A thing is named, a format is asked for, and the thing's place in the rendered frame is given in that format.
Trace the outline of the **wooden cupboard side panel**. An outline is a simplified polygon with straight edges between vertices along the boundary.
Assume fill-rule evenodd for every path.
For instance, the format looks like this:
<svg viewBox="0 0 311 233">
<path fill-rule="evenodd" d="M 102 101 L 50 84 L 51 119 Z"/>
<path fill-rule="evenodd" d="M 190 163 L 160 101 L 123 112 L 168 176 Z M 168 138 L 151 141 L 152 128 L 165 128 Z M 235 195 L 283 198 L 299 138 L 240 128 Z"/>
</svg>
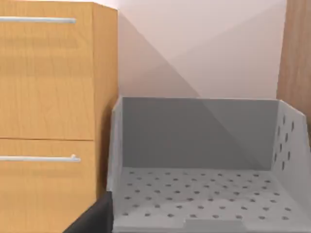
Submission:
<svg viewBox="0 0 311 233">
<path fill-rule="evenodd" d="M 311 141 L 311 0 L 287 0 L 276 97 L 306 116 Z"/>
</svg>

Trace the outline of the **grey pierced drawer inside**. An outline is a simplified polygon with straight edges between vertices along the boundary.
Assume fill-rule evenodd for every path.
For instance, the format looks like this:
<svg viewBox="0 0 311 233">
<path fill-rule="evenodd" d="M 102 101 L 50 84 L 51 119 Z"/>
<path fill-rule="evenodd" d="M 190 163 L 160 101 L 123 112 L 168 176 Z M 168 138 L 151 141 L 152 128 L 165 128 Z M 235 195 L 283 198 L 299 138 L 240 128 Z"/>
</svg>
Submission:
<svg viewBox="0 0 311 233">
<path fill-rule="evenodd" d="M 119 97 L 113 233 L 311 233 L 306 117 L 281 100 Z"/>
</svg>

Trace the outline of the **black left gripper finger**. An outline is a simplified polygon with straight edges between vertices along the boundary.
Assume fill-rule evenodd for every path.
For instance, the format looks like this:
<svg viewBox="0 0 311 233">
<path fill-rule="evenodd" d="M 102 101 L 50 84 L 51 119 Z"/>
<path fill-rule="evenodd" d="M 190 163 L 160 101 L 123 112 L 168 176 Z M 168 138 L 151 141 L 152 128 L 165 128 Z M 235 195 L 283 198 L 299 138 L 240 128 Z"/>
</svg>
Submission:
<svg viewBox="0 0 311 233">
<path fill-rule="evenodd" d="M 113 200 L 107 191 L 84 211 L 63 233 L 112 233 Z"/>
</svg>

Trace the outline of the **wooden drawer front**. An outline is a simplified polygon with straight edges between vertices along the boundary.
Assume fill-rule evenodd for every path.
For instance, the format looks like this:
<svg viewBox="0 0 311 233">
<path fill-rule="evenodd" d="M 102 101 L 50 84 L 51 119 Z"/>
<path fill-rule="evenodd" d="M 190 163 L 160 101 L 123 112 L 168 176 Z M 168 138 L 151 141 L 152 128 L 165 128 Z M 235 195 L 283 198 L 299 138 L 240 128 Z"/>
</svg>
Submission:
<svg viewBox="0 0 311 233">
<path fill-rule="evenodd" d="M 0 21 L 0 138 L 94 139 L 92 7 L 0 0 L 0 17 L 76 20 Z"/>
<path fill-rule="evenodd" d="M 0 233 L 62 233 L 96 200 L 92 141 L 1 139 L 4 155 L 81 161 L 0 161 Z"/>
</svg>

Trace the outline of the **wooden cupboard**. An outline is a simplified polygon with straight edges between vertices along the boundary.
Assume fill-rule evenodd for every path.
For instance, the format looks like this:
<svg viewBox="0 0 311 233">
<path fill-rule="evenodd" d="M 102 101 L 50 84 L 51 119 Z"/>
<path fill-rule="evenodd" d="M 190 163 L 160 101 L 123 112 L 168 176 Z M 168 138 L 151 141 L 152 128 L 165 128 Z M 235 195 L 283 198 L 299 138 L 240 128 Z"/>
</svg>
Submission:
<svg viewBox="0 0 311 233">
<path fill-rule="evenodd" d="M 97 3 L 92 4 L 94 139 L 0 138 L 0 140 L 92 141 L 95 152 L 97 200 L 106 186 L 110 116 L 118 96 L 118 13 L 115 9 Z"/>
</svg>

